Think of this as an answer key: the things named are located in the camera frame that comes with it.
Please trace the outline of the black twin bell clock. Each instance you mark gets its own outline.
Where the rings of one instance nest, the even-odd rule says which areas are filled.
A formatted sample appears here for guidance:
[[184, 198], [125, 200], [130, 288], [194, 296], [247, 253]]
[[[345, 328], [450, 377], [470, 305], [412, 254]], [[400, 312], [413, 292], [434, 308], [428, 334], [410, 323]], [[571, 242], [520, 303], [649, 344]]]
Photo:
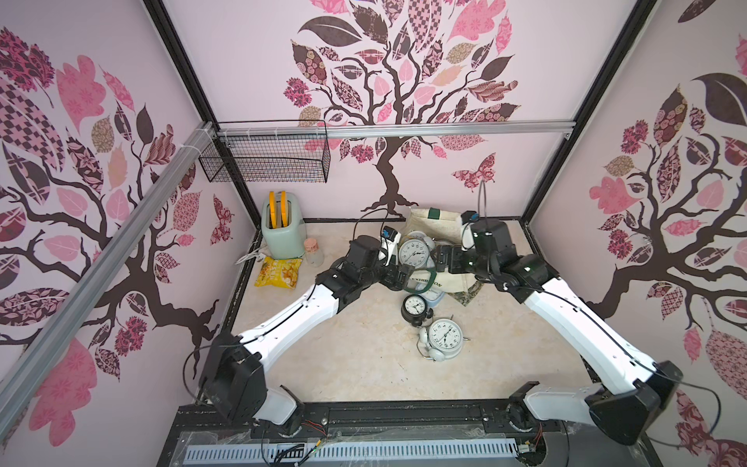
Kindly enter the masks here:
[[427, 320], [432, 319], [434, 313], [424, 297], [412, 294], [404, 299], [401, 305], [401, 316], [410, 326], [419, 328]]

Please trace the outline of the light blue square clock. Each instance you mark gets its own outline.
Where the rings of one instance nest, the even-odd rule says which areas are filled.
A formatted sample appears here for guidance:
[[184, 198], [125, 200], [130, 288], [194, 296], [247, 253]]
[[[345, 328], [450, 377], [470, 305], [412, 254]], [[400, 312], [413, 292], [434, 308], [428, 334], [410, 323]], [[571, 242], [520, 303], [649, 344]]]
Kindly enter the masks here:
[[443, 301], [445, 295], [447, 295], [447, 293], [445, 293], [444, 291], [434, 288], [420, 293], [420, 296], [426, 301], [429, 309], [435, 309], [435, 307], [437, 307], [441, 303], [441, 301]]

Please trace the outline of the canvas tote bag green handles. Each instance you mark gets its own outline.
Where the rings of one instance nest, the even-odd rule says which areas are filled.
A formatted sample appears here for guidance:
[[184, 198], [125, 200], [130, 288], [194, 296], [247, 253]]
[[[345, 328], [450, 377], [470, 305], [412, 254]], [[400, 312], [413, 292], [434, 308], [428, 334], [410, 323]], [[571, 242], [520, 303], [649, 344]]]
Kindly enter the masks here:
[[459, 214], [438, 208], [413, 208], [400, 243], [400, 262], [410, 264], [414, 275], [408, 288], [437, 307], [445, 296], [466, 307], [482, 286], [461, 264], [474, 247], [471, 226], [474, 211]]

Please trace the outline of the large white twin bell clock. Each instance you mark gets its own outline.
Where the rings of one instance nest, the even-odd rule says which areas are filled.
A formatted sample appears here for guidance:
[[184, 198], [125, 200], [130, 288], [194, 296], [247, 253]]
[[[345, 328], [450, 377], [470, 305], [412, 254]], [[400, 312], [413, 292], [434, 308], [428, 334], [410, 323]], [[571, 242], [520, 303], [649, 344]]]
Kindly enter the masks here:
[[451, 319], [442, 318], [419, 329], [416, 348], [423, 358], [444, 362], [459, 356], [465, 342], [461, 327]]

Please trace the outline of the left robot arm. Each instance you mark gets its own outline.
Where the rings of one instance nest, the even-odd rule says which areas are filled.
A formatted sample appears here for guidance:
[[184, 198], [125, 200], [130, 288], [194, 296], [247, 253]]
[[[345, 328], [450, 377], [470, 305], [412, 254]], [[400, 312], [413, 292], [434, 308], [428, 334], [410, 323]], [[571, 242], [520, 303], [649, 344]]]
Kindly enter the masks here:
[[300, 338], [357, 301], [372, 285], [402, 290], [412, 268], [398, 264], [401, 237], [391, 228], [378, 239], [360, 235], [346, 255], [317, 274], [292, 305], [239, 335], [219, 336], [210, 346], [200, 387], [226, 422], [264, 420], [285, 431], [297, 430], [305, 404], [286, 388], [268, 387], [266, 372]]

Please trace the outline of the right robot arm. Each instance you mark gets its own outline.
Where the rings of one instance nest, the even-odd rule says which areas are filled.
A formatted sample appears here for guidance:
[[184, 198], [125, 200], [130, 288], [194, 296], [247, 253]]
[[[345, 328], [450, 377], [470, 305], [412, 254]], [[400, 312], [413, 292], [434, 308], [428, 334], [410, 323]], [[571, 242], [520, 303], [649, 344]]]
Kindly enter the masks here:
[[543, 258], [517, 253], [504, 222], [480, 219], [466, 234], [459, 246], [437, 246], [432, 255], [437, 271], [472, 274], [510, 294], [548, 322], [599, 378], [580, 388], [531, 381], [514, 394], [516, 403], [535, 420], [593, 425], [621, 445], [634, 445], [666, 409], [683, 379], [681, 370], [625, 340]]

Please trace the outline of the yellow corn chips bag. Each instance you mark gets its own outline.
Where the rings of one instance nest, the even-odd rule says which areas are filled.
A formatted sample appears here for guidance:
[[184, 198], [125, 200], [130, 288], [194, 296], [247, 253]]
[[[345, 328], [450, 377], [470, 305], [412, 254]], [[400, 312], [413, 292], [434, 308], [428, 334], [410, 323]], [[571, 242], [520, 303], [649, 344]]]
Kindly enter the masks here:
[[266, 258], [262, 262], [255, 286], [272, 286], [294, 290], [299, 280], [302, 262], [302, 259], [274, 260], [270, 257]]

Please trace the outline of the glass bottle pink cap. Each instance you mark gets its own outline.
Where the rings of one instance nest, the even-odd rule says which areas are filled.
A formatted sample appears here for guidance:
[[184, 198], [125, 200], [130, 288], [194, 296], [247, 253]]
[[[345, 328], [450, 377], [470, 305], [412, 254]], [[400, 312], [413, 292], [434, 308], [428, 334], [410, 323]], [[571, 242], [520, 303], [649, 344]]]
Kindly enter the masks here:
[[319, 246], [318, 240], [308, 237], [303, 242], [303, 247], [305, 247], [305, 262], [315, 268], [321, 267], [324, 263], [324, 253]]

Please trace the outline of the mint green toaster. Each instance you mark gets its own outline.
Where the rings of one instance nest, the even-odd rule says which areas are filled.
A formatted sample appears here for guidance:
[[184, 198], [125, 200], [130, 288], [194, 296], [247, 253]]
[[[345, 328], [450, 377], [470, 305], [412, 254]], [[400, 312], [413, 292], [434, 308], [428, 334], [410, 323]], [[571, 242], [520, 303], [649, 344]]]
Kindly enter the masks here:
[[281, 225], [281, 192], [275, 192], [276, 196], [276, 214], [277, 228], [271, 229], [268, 226], [268, 198], [266, 199], [262, 213], [261, 230], [264, 241], [266, 241], [270, 257], [274, 260], [298, 259], [305, 255], [303, 242], [307, 239], [307, 229], [301, 210], [301, 204], [297, 197], [289, 192], [288, 204], [290, 208], [289, 220], [290, 225], [283, 228]]

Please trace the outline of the yellow toast slice right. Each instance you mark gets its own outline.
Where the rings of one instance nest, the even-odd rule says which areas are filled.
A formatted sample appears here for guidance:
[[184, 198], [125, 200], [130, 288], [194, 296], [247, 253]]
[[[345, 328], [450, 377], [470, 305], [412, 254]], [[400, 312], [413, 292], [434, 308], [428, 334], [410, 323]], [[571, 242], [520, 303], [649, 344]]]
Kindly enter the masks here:
[[290, 220], [289, 220], [290, 208], [288, 204], [288, 196], [285, 191], [282, 191], [280, 196], [281, 196], [281, 202], [280, 202], [281, 225], [283, 228], [286, 228], [290, 225]]

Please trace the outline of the yellow toast slice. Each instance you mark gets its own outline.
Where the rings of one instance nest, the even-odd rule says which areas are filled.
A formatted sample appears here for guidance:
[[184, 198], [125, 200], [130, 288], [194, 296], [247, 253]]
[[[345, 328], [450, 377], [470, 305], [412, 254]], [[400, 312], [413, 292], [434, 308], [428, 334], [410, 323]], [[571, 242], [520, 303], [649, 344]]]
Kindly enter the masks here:
[[276, 196], [275, 192], [268, 194], [268, 226], [271, 229], [277, 228], [277, 214], [276, 214]]
[[286, 228], [290, 225], [290, 220], [289, 220], [290, 208], [288, 204], [288, 196], [285, 191], [282, 191], [280, 196], [281, 196], [281, 202], [280, 202], [281, 225], [283, 228]]

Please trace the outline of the yellow toast slice left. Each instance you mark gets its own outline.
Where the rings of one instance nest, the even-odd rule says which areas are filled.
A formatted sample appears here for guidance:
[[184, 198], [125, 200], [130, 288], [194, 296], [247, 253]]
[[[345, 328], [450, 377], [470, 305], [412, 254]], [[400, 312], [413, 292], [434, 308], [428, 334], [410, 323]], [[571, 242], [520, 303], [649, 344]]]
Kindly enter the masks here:
[[277, 228], [277, 214], [276, 214], [276, 196], [275, 192], [268, 194], [268, 226], [271, 229]]

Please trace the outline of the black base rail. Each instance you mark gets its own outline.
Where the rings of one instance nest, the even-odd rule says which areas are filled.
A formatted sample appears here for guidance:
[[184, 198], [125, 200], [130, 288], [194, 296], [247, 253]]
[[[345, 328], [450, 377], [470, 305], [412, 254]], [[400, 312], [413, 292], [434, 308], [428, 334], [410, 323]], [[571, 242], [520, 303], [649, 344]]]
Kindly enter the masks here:
[[343, 429], [476, 425], [486, 433], [532, 428], [529, 411], [510, 399], [316, 402], [303, 411], [303, 434]]

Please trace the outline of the aluminium frame rail back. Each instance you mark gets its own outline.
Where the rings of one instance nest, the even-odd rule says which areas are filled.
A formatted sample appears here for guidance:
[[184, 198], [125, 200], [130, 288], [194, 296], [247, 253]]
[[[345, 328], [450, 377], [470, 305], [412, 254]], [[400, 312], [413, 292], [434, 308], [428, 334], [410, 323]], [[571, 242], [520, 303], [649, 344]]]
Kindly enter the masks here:
[[447, 135], [492, 135], [522, 133], [561, 133], [573, 132], [573, 121], [507, 121], [497, 123], [453, 123], [453, 124], [410, 124], [378, 126], [257, 126], [257, 122], [245, 122], [243, 126], [219, 130], [221, 136], [303, 136], [309, 138], [325, 136], [329, 139], [358, 137], [406, 137], [406, 136], [447, 136]]

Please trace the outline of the aluminium frame rail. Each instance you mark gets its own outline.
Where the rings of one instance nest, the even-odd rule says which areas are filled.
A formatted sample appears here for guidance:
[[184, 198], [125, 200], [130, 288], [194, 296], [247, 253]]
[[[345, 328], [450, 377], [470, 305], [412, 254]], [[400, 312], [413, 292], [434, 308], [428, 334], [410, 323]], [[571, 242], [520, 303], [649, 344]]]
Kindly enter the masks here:
[[221, 136], [303, 136], [309, 138], [325, 136], [329, 139], [358, 137], [406, 137], [406, 136], [447, 136], [447, 135], [492, 135], [522, 133], [561, 133], [573, 132], [573, 121], [507, 121], [497, 123], [453, 123], [453, 124], [410, 124], [378, 126], [257, 126], [257, 122], [245, 122], [243, 126], [219, 130]]
[[99, 259], [70, 291], [61, 309], [45, 324], [38, 337], [21, 354], [1, 381], [1, 435], [6, 436], [38, 387], [62, 357], [83, 322], [95, 309], [130, 253], [165, 207], [188, 169], [212, 144], [215, 125], [203, 122], [178, 149], [176, 160], [161, 173], [136, 209], [115, 233]]

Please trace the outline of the aluminium frame rail left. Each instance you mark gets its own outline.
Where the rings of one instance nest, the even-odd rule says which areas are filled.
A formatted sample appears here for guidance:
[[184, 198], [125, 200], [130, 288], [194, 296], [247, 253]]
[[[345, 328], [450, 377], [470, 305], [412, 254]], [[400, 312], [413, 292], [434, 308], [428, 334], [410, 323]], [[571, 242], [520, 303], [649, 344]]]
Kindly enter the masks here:
[[1, 381], [1, 435], [6, 436], [38, 387], [62, 357], [83, 322], [95, 309], [130, 253], [165, 207], [188, 169], [212, 144], [215, 125], [203, 122], [178, 149], [176, 160], [161, 173], [136, 209], [115, 233], [99, 259], [70, 291], [61, 309], [45, 324], [38, 337], [21, 354]]

